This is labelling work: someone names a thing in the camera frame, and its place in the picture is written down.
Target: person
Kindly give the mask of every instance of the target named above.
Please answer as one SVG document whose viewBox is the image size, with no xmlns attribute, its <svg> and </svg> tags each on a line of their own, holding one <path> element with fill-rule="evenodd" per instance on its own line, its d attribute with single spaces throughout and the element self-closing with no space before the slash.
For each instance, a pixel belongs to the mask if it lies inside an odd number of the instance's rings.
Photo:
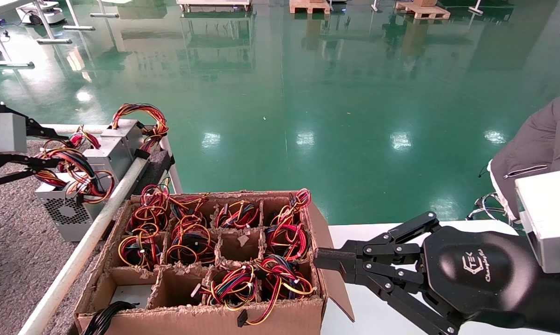
<svg viewBox="0 0 560 335">
<path fill-rule="evenodd" d="M 532 114 L 489 162 L 491 181 L 510 221 L 516 221 L 515 180 L 560 171 L 560 97 Z"/>
</svg>

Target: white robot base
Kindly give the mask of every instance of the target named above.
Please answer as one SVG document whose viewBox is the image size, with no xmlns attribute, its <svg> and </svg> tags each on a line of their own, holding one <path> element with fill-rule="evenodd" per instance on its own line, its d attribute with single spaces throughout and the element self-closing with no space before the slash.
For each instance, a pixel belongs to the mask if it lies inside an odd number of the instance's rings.
<svg viewBox="0 0 560 335">
<path fill-rule="evenodd" d="M 59 3 L 56 1 L 45 1 L 44 4 L 40 4 L 42 14 L 46 17 L 49 25 L 65 21 L 63 10 L 61 8 L 57 8 L 58 5 Z M 42 25 L 38 9 L 36 9 L 36 6 L 34 6 L 32 2 L 16 8 L 16 11 L 18 11 L 18 15 L 22 23 L 35 26 Z"/>
</svg>

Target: wire connector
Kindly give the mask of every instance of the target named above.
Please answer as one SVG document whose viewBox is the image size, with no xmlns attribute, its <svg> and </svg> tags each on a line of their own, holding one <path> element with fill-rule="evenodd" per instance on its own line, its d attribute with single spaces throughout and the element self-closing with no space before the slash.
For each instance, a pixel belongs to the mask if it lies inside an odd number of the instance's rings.
<svg viewBox="0 0 560 335">
<path fill-rule="evenodd" d="M 237 317 L 237 327 L 242 328 L 242 326 L 246 325 L 248 318 L 249 316 L 247 315 L 247 310 L 242 310 L 241 314 Z"/>
<path fill-rule="evenodd" d="M 197 291 L 199 291 L 201 288 L 201 284 L 197 284 L 197 286 L 195 286 L 195 288 L 193 289 L 193 292 L 191 292 L 191 297 L 195 297 L 195 295 L 197 294 Z"/>
</svg>

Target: white table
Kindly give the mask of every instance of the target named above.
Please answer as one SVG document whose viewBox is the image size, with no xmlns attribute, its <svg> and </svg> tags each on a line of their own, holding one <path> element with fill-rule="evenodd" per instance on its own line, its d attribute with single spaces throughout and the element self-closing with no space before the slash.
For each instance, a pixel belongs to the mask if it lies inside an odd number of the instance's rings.
<svg viewBox="0 0 560 335">
<path fill-rule="evenodd" d="M 33 2 L 34 5 L 36 6 L 36 9 L 38 10 L 39 13 L 42 13 L 42 10 L 40 9 L 40 4 L 38 4 L 38 2 L 36 2 L 36 0 L 0 0 L 0 14 L 5 13 L 7 11 L 10 10 L 14 10 L 20 6 L 23 6 L 25 4 L 29 4 L 30 2 Z M 47 30 L 47 34 L 48 34 L 48 39 L 38 39 L 36 40 L 39 44 L 44 44 L 44 43 L 51 43 L 51 44 L 71 44 L 71 40 L 69 39 L 56 39 L 53 31 L 51 30 L 51 26 L 48 24 L 46 17 L 44 17 L 44 15 L 38 15 L 40 17 L 40 19 L 42 20 L 42 24 L 44 25 L 44 28 Z M 1 41 L 0 38 L 0 50 L 1 53 L 3 54 L 3 58 L 5 59 L 5 61 L 0 61 L 0 65 L 1 66 L 21 66 L 21 67 L 28 67 L 28 66 L 34 66 L 33 62 L 28 62 L 28 63 L 14 63 L 11 59 L 11 57 L 9 57 L 7 50 L 5 49 L 5 46 L 3 45 L 3 42 Z"/>
<path fill-rule="evenodd" d="M 509 225 L 495 220 L 477 221 L 452 221 L 442 222 L 441 225 L 452 226 L 461 231 L 499 231 L 510 235 L 517 235 L 516 231 Z M 346 240 L 370 240 L 371 238 L 385 233 L 397 226 L 394 223 L 375 225 L 344 225 L 330 226 L 333 245 L 340 248 Z M 412 240 L 412 243 L 421 244 L 427 236 L 425 234 Z M 344 312 L 337 307 L 333 301 L 328 301 L 327 309 L 322 323 L 322 335 L 424 335 L 418 327 L 408 319 L 393 310 L 385 301 L 380 300 L 364 286 L 346 284 L 346 290 L 350 297 L 350 303 L 354 310 L 356 322 L 352 323 Z M 460 328 L 461 335 L 545 335 L 543 331 L 532 329 L 504 329 L 482 324 L 478 322 L 467 322 Z"/>
</svg>

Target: jacket zipper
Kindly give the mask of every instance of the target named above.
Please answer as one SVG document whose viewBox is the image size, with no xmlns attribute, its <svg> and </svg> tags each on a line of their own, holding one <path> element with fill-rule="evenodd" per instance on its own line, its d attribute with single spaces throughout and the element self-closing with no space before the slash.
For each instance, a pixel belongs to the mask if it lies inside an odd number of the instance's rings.
<svg viewBox="0 0 560 335">
<path fill-rule="evenodd" d="M 509 177 L 516 177 L 516 176 L 519 176 L 520 174 L 527 174 L 528 172 L 534 172 L 534 171 L 543 170 L 543 169 L 546 169 L 546 168 L 547 168 L 546 164 L 537 165 L 537 166 L 533 166 L 533 167 L 527 167 L 526 169 L 512 171 L 512 172 L 506 174 L 505 176 L 503 176 L 503 178 L 506 180 Z"/>
</svg>

